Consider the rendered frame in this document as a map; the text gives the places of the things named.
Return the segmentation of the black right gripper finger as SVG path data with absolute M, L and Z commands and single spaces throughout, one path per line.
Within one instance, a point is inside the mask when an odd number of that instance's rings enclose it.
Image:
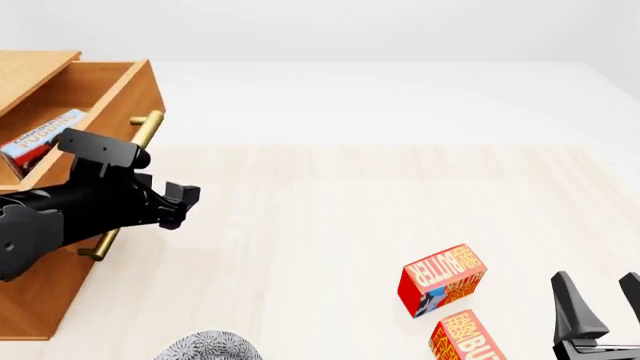
M 640 323 L 640 275 L 629 272 L 619 279 L 619 285 Z
M 610 330 L 582 298 L 567 272 L 551 278 L 555 306 L 554 341 L 596 340 Z

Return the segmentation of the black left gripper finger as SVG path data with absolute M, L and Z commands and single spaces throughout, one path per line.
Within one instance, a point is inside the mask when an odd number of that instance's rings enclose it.
M 163 212 L 158 218 L 159 227 L 165 230 L 178 229 L 186 219 L 186 211 Z
M 200 200 L 201 188 L 194 185 L 179 185 L 166 182 L 164 197 L 189 211 Z

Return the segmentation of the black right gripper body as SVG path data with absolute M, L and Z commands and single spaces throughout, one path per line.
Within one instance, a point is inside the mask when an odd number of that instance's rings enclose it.
M 602 345 L 593 338 L 558 337 L 552 349 L 557 360 L 640 360 L 640 345 Z

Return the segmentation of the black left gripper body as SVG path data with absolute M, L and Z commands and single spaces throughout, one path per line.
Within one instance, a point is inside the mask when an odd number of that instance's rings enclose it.
M 158 224 L 174 227 L 174 183 L 166 182 L 164 194 L 151 188 L 153 176 L 135 173 L 133 188 L 135 201 L 132 206 L 131 226 Z

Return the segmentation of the wooden drawer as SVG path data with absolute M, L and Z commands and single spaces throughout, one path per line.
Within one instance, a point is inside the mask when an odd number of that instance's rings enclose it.
M 151 63 L 84 62 L 73 52 L 0 50 L 0 145 L 71 109 L 76 128 L 131 140 L 146 117 L 165 106 Z

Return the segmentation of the chocolate pudding box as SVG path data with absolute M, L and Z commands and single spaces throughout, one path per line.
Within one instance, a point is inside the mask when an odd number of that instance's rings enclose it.
M 81 122 L 86 112 L 71 109 L 0 146 L 0 156 L 19 178 L 25 176 L 58 143 L 61 134 Z

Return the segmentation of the wooden cabinet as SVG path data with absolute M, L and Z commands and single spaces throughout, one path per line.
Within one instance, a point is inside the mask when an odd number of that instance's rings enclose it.
M 27 100 L 80 57 L 78 50 L 0 50 L 0 146 L 62 113 Z M 47 341 L 55 334 L 93 266 L 75 251 L 61 248 L 19 278 L 0 281 L 0 341 Z

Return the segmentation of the red butter box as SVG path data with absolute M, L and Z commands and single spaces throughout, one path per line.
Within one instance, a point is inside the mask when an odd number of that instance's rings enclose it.
M 507 360 L 471 309 L 440 320 L 428 344 L 435 360 Z
M 411 317 L 421 317 L 474 293 L 487 270 L 469 245 L 456 245 L 404 266 L 397 294 Z

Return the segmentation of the grey patterned bowl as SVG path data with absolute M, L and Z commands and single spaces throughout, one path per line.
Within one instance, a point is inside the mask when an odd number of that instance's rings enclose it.
M 153 360 L 264 360 L 256 347 L 234 332 L 208 330 L 174 341 Z

